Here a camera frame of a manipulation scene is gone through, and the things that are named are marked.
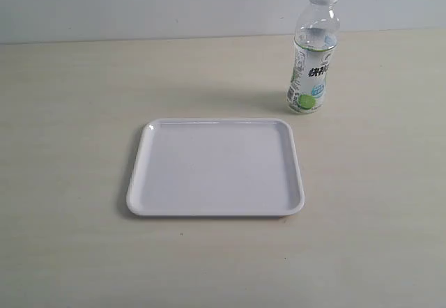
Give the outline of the clear plastic drink bottle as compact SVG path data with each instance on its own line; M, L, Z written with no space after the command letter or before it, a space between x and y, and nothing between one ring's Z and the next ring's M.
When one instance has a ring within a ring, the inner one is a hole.
M309 114L322 106L339 28L340 21L332 3L311 3L299 16L293 37L293 69L286 95L293 111Z

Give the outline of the white plastic tray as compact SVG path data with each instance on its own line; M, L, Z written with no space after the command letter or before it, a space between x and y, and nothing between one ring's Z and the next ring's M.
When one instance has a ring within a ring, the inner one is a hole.
M140 217L283 217L305 193L278 118L161 118L143 127L126 195Z

